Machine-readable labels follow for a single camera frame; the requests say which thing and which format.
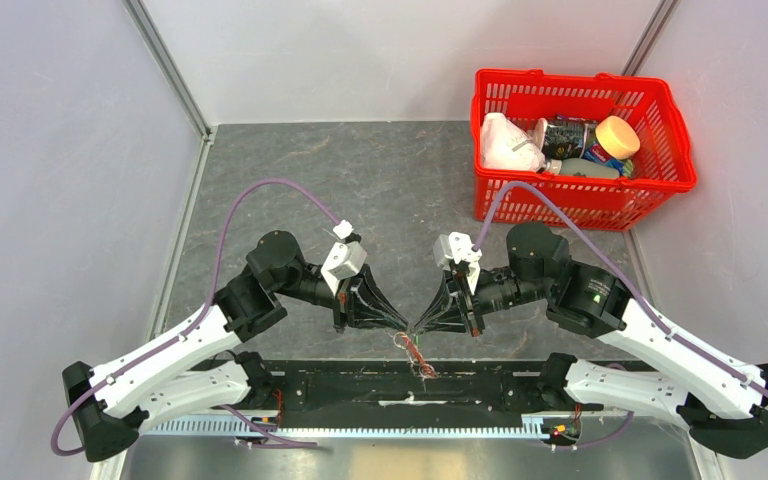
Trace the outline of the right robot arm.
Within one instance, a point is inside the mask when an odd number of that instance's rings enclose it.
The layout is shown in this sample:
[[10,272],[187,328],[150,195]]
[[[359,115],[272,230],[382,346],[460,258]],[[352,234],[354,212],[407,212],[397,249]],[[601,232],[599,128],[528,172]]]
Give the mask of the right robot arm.
[[768,448],[768,363],[741,362],[634,298],[610,272],[574,260],[568,241],[541,222],[507,234],[508,263],[478,267],[468,235],[442,235],[434,246],[441,286],[415,331],[484,330],[487,314],[539,300],[560,328],[634,355],[643,372],[614,370],[554,353],[536,381],[539,400],[561,410],[617,407],[686,430],[721,455],[746,459]]

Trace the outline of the red black keyring holder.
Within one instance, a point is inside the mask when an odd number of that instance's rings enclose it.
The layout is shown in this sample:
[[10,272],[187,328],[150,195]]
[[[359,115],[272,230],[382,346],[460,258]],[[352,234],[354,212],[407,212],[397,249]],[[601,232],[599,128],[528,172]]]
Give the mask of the red black keyring holder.
[[420,379],[430,380],[438,377],[436,369],[424,358],[410,335],[406,332],[396,332],[392,338],[394,345],[405,352],[408,363]]

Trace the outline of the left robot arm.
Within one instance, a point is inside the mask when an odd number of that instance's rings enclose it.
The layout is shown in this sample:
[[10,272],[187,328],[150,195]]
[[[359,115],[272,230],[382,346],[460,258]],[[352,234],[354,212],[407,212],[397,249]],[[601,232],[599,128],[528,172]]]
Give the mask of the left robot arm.
[[256,353],[217,367],[197,365],[265,332],[286,317],[282,296],[327,308],[334,328],[404,331],[405,318],[377,287],[357,235],[334,244],[323,264],[305,260],[287,231],[265,234],[243,271],[174,328],[115,360],[77,361],[62,372],[72,420],[89,462],[127,450],[154,426],[197,410],[244,402],[267,405],[274,383]]

